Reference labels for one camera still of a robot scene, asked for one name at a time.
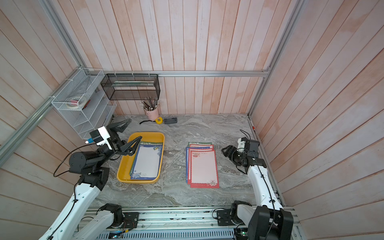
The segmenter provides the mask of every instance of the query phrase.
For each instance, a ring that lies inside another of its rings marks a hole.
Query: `white wire mesh organizer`
[[[103,90],[95,93],[104,78],[103,71],[87,75],[85,70],[96,69],[80,69],[52,104],[82,139],[89,139],[91,131],[108,124],[117,104],[109,101]]]

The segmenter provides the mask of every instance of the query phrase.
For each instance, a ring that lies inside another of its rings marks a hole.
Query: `yellow tape measure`
[[[162,124],[163,123],[163,118],[162,117],[158,117],[158,118],[156,118],[156,123],[157,124]]]

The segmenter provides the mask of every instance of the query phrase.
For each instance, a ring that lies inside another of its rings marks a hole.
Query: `stationery paper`
[[[132,165],[131,179],[154,180],[160,168],[162,144],[140,145]]]
[[[207,145],[198,145],[198,144],[190,144],[189,147],[209,147],[213,149],[213,145],[207,144]]]
[[[136,159],[137,159],[137,153],[139,152],[139,147],[141,145],[161,145],[161,147],[162,147],[163,143],[162,142],[144,142],[144,141],[140,141],[139,146],[137,147],[136,155],[135,155],[135,158],[134,158],[131,170],[129,171],[129,175],[130,176],[132,176],[132,174],[133,174],[133,166],[135,165],[135,162],[136,162]]]
[[[188,158],[188,156],[189,156],[189,150],[190,149],[209,149],[209,147],[197,147],[197,148],[191,148],[191,147],[187,147],[187,148],[185,148],[185,169],[186,169],[186,171],[185,171],[185,181],[188,183],[188,175],[190,175],[190,174],[188,174],[188,171],[189,171],[189,158]]]
[[[190,150],[189,160],[191,188],[219,188],[216,155],[213,149]]]

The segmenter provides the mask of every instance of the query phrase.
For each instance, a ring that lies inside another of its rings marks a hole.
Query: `black cable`
[[[87,216],[87,217],[90,217],[90,216]],[[83,217],[81,220],[83,220],[83,219],[85,219],[85,218],[87,218],[87,217]],[[90,217],[90,218],[93,219],[93,217]],[[80,221],[81,221],[81,220],[80,220]],[[77,225],[77,231],[79,231],[79,225],[80,225],[80,223]]]
[[[246,131],[241,130],[241,129],[240,129],[240,132],[242,132],[245,135],[245,137],[249,137],[248,139],[251,140],[251,135],[249,135],[249,133],[247,133]]]
[[[77,186],[77,184],[78,183],[76,183],[74,186],[73,186],[73,194],[74,194],[74,196],[73,196],[73,205],[72,205],[72,207],[71,207],[71,210],[68,212],[68,214],[67,214],[67,216],[64,218],[64,220],[57,226],[57,228],[52,232],[52,234],[47,238],[48,240],[52,240],[53,239],[53,234],[59,229],[59,227],[63,224],[63,222],[67,219],[67,217],[70,215],[70,213],[71,213],[71,211],[72,211],[72,209],[73,209],[73,207],[74,207],[74,204],[78,201],[77,199],[76,199],[76,186]]]
[[[245,149],[245,150],[247,150],[248,152],[252,153],[253,157],[256,159],[256,157],[255,157],[255,155],[253,154],[253,152],[249,151],[248,149]],[[272,202],[272,206],[273,206],[273,218],[272,218],[272,223],[271,223],[271,226],[270,226],[269,229],[268,229],[268,232],[267,232],[266,235],[265,235],[265,239],[264,239],[264,240],[266,240],[266,238],[268,237],[268,234],[269,234],[269,232],[270,232],[270,230],[271,230],[271,228],[272,228],[273,222],[274,222],[274,220],[275,220],[276,210],[275,210],[275,205],[273,204],[273,203],[275,202],[275,200],[272,199],[271,191],[269,190],[268,184],[266,183],[266,180],[265,180],[265,178],[264,178],[264,174],[262,174],[259,165],[256,164],[256,166],[257,166],[257,168],[259,169],[259,172],[260,172],[260,174],[261,174],[261,176],[262,176],[262,178],[263,178],[263,180],[264,180],[264,182],[265,182],[265,185],[266,185],[266,187],[267,187],[267,189],[268,189],[269,196],[271,197],[270,202]]]
[[[119,154],[119,156],[117,158],[110,158],[110,160],[112,160],[112,161],[118,160],[120,158],[120,156],[121,155]]]
[[[235,240],[235,233],[236,233],[236,230],[237,230],[237,228],[240,226],[240,225],[242,225],[242,224],[244,224],[244,223],[240,223],[239,225],[237,225],[236,226],[236,228],[233,230],[233,240]]]
[[[216,219],[216,220],[217,220],[217,218],[214,217],[214,212],[215,212],[216,210],[219,210],[219,209],[222,209],[222,208],[218,208],[218,209],[215,209],[215,210],[212,211],[212,217],[213,217],[214,219]]]
[[[100,209],[102,208],[103,206],[99,207],[99,209],[96,211],[96,216],[97,216],[97,213],[100,211]]]
[[[86,147],[86,146],[90,146],[90,145],[95,145],[95,144],[96,144],[96,143],[86,144],[86,145],[83,145],[83,146],[81,146],[81,147],[78,147],[78,148],[76,148],[76,149],[70,151],[70,152],[67,154],[67,156],[65,156],[65,158],[61,161],[61,163],[59,164],[59,166],[57,166],[56,170],[53,172],[53,176],[54,176],[54,177],[58,177],[58,176],[62,175],[63,173],[65,173],[65,172],[62,172],[62,173],[60,173],[59,175],[55,175],[55,173],[57,172],[57,170],[59,169],[59,167],[63,164],[63,162],[68,158],[68,156],[69,156],[71,153],[73,153],[74,151],[76,151],[76,150],[79,149],[79,148]]]

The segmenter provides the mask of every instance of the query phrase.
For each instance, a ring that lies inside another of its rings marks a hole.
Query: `marble table surface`
[[[119,134],[121,139],[127,140],[132,133],[143,131],[162,132],[165,135],[160,178],[154,184],[123,183],[116,178],[121,158],[107,161],[104,166],[110,168],[108,182],[91,208],[106,203],[123,207],[224,206],[241,200],[256,204],[248,177],[221,153],[221,149],[228,145],[237,146],[237,139],[244,136],[240,129],[251,134],[246,115],[179,115],[176,124],[167,125],[154,122],[139,125],[139,122],[147,120],[146,116],[118,116],[113,121],[126,118],[131,118],[132,123]],[[214,144],[220,188],[194,189],[185,182],[185,147],[190,141]]]

